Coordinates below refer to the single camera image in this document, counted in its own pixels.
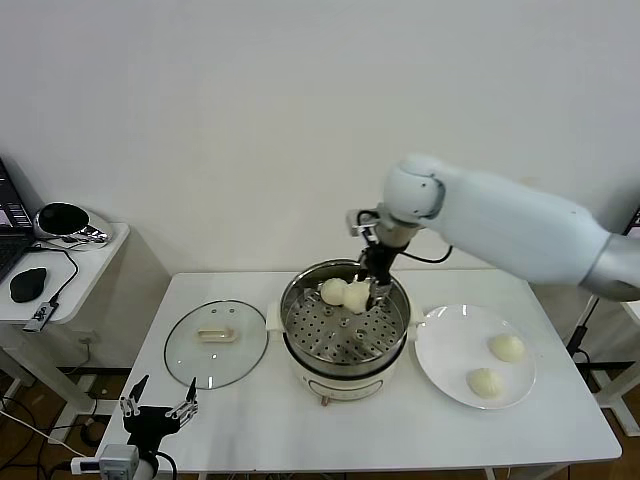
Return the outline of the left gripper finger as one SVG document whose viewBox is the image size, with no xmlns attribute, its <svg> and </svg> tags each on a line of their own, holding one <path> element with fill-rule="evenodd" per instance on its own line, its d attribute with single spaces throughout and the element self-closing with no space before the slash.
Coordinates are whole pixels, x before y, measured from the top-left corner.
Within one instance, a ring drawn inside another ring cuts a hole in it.
<svg viewBox="0 0 640 480">
<path fill-rule="evenodd" d="M 166 417 L 175 420 L 190 420 L 198 412 L 196 394 L 196 378 L 193 378 L 188 388 L 185 400 L 170 409 L 166 413 Z"/>
<path fill-rule="evenodd" d="M 132 387 L 127 396 L 120 397 L 119 406 L 124 417 L 132 417 L 140 414 L 139 400 L 142 396 L 148 379 L 149 376 L 145 375 L 138 383 L 136 383 Z"/>
</svg>

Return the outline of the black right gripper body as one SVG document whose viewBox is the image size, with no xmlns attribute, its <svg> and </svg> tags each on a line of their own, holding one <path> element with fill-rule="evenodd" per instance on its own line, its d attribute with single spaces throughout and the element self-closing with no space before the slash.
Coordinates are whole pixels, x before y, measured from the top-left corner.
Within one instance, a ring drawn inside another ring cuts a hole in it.
<svg viewBox="0 0 640 480">
<path fill-rule="evenodd" d="M 369 243 L 361 253 L 360 259 L 369 261 L 369 277 L 380 284 L 391 282 L 390 270 L 401 249 L 382 243 Z"/>
</svg>

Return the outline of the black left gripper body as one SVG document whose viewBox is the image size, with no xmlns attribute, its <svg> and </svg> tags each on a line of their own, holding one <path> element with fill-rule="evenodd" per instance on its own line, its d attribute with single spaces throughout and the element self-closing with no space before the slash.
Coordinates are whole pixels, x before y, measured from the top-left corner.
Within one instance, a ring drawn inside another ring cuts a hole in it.
<svg viewBox="0 0 640 480">
<path fill-rule="evenodd" d="M 180 430 L 180 421 L 166 416 L 170 411 L 170 407 L 140 407 L 138 415 L 124 417 L 124 429 L 129 433 L 127 444 L 140 452 L 157 451 L 166 436 Z"/>
</svg>

